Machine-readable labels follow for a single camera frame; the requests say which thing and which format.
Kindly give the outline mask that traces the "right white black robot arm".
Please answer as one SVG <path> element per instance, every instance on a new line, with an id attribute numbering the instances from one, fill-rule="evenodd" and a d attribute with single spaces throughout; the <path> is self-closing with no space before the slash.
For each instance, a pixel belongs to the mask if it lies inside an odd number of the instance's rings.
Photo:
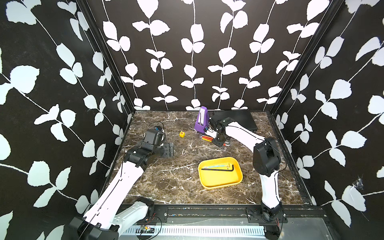
<path id="1" fill-rule="evenodd" d="M 235 139 L 253 153 L 253 167 L 260 175 L 262 184 L 261 218 L 271 223 L 283 210 L 279 195 L 278 176 L 281 154 L 275 139 L 261 137 L 240 125 L 232 118 L 210 119 L 211 128 L 216 132 L 215 145 L 221 147 L 225 141 Z"/>

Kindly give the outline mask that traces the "large black hex key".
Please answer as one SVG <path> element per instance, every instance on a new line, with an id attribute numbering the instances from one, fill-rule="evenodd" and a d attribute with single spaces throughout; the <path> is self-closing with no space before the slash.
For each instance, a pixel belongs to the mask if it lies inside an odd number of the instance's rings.
<path id="1" fill-rule="evenodd" d="M 230 168 L 215 168 L 215 169 L 207 169 L 205 167 L 201 168 L 202 171 L 219 171 L 219 172 L 233 172 L 235 169 L 234 165 L 231 165 Z"/>

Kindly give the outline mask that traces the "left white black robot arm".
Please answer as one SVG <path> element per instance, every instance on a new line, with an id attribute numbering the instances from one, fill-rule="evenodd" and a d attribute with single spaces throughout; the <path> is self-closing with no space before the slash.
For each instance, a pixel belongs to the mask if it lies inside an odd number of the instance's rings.
<path id="1" fill-rule="evenodd" d="M 156 218 L 153 201 L 140 197 L 129 208 L 119 208 L 134 183 L 143 175 L 146 167 L 157 158 L 174 156 L 174 144 L 159 146 L 141 142 L 131 148 L 114 179 L 97 202 L 84 214 L 69 223 L 71 240 L 117 240 L 122 233 L 139 221 Z"/>

